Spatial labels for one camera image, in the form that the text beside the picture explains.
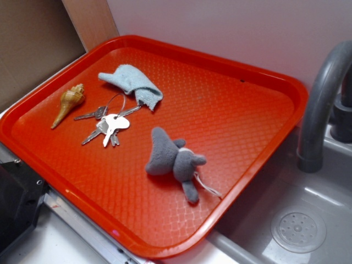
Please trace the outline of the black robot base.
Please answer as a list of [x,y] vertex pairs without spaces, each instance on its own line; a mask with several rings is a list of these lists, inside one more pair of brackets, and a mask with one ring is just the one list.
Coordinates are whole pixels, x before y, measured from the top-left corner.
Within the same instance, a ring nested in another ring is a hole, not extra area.
[[37,225],[46,181],[20,159],[1,164],[1,256]]

